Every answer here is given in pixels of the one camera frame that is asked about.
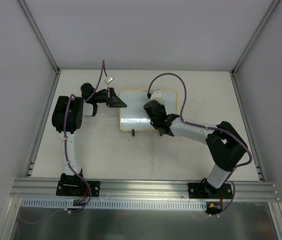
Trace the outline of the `yellow framed whiteboard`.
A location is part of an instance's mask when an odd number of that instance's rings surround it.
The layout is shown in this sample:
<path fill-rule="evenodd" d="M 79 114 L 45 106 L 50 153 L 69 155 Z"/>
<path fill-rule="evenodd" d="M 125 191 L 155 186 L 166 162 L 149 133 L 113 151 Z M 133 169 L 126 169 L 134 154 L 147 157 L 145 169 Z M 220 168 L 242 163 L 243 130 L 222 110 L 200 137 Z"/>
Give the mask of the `yellow framed whiteboard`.
<path fill-rule="evenodd" d="M 161 94 L 166 113 L 176 114 L 178 111 L 177 92 L 173 89 L 163 89 Z M 119 111 L 121 131 L 155 131 L 150 125 L 150 118 L 143 109 L 143 106 L 149 101 L 146 90 L 123 90 L 120 92 L 119 98 L 127 105 Z"/>

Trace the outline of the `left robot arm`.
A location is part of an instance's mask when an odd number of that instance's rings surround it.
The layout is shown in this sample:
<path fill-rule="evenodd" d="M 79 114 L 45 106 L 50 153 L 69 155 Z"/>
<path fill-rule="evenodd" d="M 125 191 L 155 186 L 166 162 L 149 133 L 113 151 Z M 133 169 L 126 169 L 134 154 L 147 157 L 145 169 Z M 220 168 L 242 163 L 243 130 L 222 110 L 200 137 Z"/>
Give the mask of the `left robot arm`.
<path fill-rule="evenodd" d="M 74 150 L 75 132 L 81 128 L 83 117 L 96 116 L 98 104 L 105 104 L 108 108 L 127 107 L 112 87 L 97 91 L 90 83 L 84 83 L 80 90 L 81 97 L 59 96 L 51 119 L 64 151 L 64 169 L 60 181 L 74 195 L 82 194 L 86 185 L 82 164 L 75 159 Z"/>

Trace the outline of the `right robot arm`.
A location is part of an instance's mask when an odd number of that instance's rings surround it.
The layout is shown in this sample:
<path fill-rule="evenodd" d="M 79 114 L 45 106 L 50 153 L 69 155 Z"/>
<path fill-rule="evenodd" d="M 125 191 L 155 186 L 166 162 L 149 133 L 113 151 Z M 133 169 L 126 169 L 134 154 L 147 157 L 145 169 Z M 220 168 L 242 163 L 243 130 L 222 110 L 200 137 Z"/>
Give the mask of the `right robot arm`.
<path fill-rule="evenodd" d="M 238 162 L 246 153 L 250 153 L 247 144 L 227 121 L 215 126 L 183 121 L 180 115 L 167 114 L 165 106 L 156 100 L 146 103 L 143 109 L 150 119 L 151 126 L 161 135 L 184 137 L 208 147 L 214 166 L 196 190 L 203 196 L 215 198 L 221 194 L 222 186 L 238 166 Z"/>

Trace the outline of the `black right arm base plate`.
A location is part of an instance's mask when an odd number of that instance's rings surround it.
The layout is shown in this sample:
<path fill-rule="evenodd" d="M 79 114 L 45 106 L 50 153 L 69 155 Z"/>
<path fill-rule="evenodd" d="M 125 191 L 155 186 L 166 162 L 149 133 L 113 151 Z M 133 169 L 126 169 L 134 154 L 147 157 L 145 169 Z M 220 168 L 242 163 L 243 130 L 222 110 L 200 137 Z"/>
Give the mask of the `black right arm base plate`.
<path fill-rule="evenodd" d="M 220 188 L 215 188 L 203 178 L 199 183 L 187 184 L 190 199 L 231 199 L 233 197 L 230 183 L 223 183 Z"/>

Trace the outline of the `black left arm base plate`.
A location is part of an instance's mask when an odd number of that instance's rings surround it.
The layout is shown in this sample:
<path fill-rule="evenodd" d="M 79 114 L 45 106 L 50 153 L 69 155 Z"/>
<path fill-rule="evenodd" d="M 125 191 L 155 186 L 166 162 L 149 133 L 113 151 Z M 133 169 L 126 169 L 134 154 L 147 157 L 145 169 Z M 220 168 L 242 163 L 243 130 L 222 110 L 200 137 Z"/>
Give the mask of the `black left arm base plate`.
<path fill-rule="evenodd" d="M 91 191 L 86 183 L 76 175 L 61 174 L 56 188 L 56 195 L 61 197 L 99 197 L 100 181 L 87 180 Z"/>

